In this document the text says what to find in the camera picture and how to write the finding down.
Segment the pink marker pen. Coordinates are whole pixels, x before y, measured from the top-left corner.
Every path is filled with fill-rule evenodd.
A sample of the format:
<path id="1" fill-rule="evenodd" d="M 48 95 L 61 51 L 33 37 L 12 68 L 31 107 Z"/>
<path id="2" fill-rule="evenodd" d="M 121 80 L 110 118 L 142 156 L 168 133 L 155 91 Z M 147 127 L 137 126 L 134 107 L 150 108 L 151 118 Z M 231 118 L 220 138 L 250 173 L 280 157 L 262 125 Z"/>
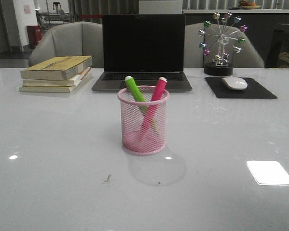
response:
<path id="1" fill-rule="evenodd" d="M 166 87 L 166 84 L 167 84 L 166 78 L 160 77 L 155 86 L 155 90 L 151 98 L 152 102 L 155 102 L 161 99 L 163 91 Z M 143 139 L 145 138 L 146 133 L 149 131 L 150 128 L 156 129 L 154 116 L 155 116 L 155 112 L 157 108 L 158 108 L 158 104 L 154 104 L 148 107 L 148 110 L 142 122 L 140 136 L 138 140 L 139 143 L 142 143 Z"/>

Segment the green marker pen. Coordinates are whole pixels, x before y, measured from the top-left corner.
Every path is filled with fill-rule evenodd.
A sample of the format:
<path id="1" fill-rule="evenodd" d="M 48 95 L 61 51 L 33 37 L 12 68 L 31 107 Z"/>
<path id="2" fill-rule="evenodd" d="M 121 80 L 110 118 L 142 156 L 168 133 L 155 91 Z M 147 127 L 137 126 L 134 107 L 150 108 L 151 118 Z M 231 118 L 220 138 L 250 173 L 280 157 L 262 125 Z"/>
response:
<path id="1" fill-rule="evenodd" d="M 126 76 L 124 81 L 125 81 L 127 87 L 129 88 L 130 92 L 132 93 L 134 100 L 136 102 L 145 102 L 145 99 L 144 99 L 142 93 L 140 92 L 138 86 L 136 85 L 133 77 Z M 141 105 L 141 106 L 139 106 L 139 109 L 144 116 L 146 114 L 148 106 Z M 152 121 L 152 126 L 153 126 L 154 131 L 157 132 L 158 130 L 157 130 L 155 121 Z"/>

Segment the pink mesh pen holder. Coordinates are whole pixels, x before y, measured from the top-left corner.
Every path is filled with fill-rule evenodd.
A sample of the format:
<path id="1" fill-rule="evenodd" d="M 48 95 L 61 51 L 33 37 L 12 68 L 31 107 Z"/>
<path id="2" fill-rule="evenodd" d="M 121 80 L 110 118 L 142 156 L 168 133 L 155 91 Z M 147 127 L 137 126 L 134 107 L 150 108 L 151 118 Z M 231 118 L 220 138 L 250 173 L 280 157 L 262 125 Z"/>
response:
<path id="1" fill-rule="evenodd" d="M 122 145 L 130 153 L 154 154 L 166 144 L 166 102 L 170 94 L 164 90 L 160 100 L 152 101 L 154 86 L 139 86 L 139 90 L 143 102 L 136 102 L 128 88 L 118 92 Z"/>

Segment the grey open laptop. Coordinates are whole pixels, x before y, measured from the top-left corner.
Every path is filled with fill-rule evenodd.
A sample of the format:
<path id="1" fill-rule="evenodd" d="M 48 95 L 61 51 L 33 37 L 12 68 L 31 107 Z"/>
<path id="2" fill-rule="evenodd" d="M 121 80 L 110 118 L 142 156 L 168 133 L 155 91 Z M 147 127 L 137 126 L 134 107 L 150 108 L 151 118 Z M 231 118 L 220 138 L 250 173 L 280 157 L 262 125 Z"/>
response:
<path id="1" fill-rule="evenodd" d="M 104 72 L 92 90 L 118 91 L 132 76 L 137 85 L 154 86 L 164 77 L 168 91 L 191 91 L 184 74 L 184 36 L 184 14 L 104 15 Z"/>

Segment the white middle book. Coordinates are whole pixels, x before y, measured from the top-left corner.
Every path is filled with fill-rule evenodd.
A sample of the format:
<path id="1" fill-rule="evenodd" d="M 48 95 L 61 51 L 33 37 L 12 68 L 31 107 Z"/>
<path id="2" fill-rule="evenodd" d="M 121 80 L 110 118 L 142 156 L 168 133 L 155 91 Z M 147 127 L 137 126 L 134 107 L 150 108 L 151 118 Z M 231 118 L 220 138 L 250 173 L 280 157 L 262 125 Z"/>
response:
<path id="1" fill-rule="evenodd" d="M 81 73 L 73 76 L 68 80 L 23 80 L 23 86 L 25 87 L 72 87 L 77 86 L 90 72 L 91 68 L 88 67 Z"/>

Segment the ferris wheel desk ornament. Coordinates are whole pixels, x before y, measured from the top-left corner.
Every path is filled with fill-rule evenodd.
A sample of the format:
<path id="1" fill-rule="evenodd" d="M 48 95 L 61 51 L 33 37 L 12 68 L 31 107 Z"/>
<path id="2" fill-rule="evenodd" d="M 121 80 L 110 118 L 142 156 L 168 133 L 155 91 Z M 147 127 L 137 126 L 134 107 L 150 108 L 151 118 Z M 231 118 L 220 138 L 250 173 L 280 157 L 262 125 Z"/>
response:
<path id="1" fill-rule="evenodd" d="M 233 65 L 229 63 L 229 52 L 226 50 L 226 46 L 232 46 L 234 53 L 238 54 L 242 51 L 242 48 L 234 45 L 233 41 L 236 41 L 239 45 L 242 45 L 246 39 L 244 37 L 235 38 L 232 35 L 238 32 L 245 32 L 248 26 L 241 25 L 236 31 L 229 32 L 232 26 L 227 26 L 228 20 L 232 17 L 230 11 L 225 13 L 216 12 L 213 14 L 213 19 L 217 21 L 218 29 L 213 29 L 211 21 L 204 22 L 204 28 L 198 31 L 200 37 L 211 36 L 212 42 L 206 43 L 205 41 L 199 43 L 199 48 L 202 50 L 204 56 L 211 54 L 211 48 L 217 47 L 217 53 L 212 58 L 211 62 L 205 63 L 204 73 L 213 76 L 230 76 L 233 74 Z"/>

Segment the white computer mouse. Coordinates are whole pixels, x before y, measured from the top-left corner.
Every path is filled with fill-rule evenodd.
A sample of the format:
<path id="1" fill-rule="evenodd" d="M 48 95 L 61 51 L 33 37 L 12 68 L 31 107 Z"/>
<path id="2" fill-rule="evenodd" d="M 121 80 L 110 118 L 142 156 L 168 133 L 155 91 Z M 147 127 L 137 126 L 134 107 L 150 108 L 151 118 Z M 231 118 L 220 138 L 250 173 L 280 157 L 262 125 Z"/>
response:
<path id="1" fill-rule="evenodd" d="M 223 77 L 222 82 L 230 90 L 245 90 L 248 86 L 247 82 L 240 77 Z"/>

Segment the yellow top book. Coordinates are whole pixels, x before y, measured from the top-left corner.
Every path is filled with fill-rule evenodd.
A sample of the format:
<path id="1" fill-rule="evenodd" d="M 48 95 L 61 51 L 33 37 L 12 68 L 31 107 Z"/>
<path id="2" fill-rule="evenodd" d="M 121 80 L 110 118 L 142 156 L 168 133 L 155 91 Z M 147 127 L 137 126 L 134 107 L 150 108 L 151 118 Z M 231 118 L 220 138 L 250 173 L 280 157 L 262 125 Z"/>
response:
<path id="1" fill-rule="evenodd" d="M 22 79 L 67 80 L 92 66 L 92 56 L 60 56 L 21 71 Z"/>

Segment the yellow book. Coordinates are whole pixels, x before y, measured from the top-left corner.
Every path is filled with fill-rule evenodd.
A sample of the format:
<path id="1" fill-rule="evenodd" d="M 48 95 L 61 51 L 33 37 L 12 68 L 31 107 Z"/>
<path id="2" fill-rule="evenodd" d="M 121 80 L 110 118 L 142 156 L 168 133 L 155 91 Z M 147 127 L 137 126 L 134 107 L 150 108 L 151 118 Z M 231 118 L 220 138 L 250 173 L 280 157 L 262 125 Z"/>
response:
<path id="1" fill-rule="evenodd" d="M 22 79 L 67 80 L 92 66 L 92 56 L 60 56 L 21 71 Z"/>
<path id="2" fill-rule="evenodd" d="M 84 78 L 80 81 L 79 84 L 71 87 L 25 87 L 18 86 L 17 89 L 20 92 L 38 92 L 38 93 L 71 93 L 75 89 L 78 89 L 88 83 L 91 80 L 91 76 L 89 78 Z"/>

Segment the yellow bottom book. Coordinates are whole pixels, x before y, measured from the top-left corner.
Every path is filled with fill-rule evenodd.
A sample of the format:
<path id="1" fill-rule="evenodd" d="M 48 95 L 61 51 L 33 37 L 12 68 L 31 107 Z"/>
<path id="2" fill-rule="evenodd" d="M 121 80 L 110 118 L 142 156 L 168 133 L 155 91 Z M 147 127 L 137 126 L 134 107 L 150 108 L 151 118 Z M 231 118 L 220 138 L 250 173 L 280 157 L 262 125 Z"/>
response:
<path id="1" fill-rule="evenodd" d="M 91 80 L 91 76 L 89 78 L 84 78 L 80 81 L 79 84 L 71 87 L 25 87 L 18 86 L 17 89 L 20 92 L 38 92 L 38 93 L 71 93 L 75 89 L 78 89 L 88 83 Z"/>

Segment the black mouse pad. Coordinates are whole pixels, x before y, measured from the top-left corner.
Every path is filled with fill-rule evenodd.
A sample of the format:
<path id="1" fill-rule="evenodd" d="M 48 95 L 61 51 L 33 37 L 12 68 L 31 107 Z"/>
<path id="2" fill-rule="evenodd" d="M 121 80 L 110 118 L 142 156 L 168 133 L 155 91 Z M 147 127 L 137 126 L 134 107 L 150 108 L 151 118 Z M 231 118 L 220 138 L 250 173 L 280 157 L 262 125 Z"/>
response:
<path id="1" fill-rule="evenodd" d="M 228 89 L 221 77 L 206 77 L 205 80 L 217 98 L 225 99 L 277 99 L 273 93 L 250 77 L 243 78 L 247 82 L 244 90 Z"/>

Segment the red barrier belt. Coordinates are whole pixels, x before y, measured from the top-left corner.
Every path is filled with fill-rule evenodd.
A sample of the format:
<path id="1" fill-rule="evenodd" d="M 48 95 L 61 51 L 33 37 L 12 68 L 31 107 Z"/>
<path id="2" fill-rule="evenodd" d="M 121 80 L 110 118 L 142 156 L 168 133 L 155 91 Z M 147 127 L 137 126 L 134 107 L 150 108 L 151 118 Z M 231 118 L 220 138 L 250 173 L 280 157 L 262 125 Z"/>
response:
<path id="1" fill-rule="evenodd" d="M 79 18 L 81 19 L 88 19 L 88 18 L 102 18 L 102 14 L 82 14 L 79 15 Z"/>

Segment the metal cart in background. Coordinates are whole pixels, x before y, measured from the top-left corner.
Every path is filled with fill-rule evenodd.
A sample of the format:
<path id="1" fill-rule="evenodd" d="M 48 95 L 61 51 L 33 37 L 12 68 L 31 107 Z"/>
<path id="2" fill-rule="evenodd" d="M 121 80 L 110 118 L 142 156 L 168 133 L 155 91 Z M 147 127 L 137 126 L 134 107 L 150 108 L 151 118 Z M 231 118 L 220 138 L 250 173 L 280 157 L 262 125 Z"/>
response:
<path id="1" fill-rule="evenodd" d="M 50 28 L 70 22 L 67 0 L 35 0 L 37 22 L 42 28 Z"/>

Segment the fruit bowl on counter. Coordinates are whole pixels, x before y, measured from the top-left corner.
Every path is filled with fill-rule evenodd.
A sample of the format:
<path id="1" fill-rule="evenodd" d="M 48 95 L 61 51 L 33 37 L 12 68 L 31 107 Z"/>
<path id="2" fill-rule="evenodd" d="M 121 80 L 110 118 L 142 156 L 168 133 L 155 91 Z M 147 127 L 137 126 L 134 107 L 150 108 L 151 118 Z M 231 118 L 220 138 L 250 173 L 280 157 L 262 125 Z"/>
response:
<path id="1" fill-rule="evenodd" d="M 248 1 L 248 0 L 240 0 L 238 2 L 238 6 L 244 10 L 254 10 L 254 9 L 261 8 L 261 5 L 255 2 Z"/>

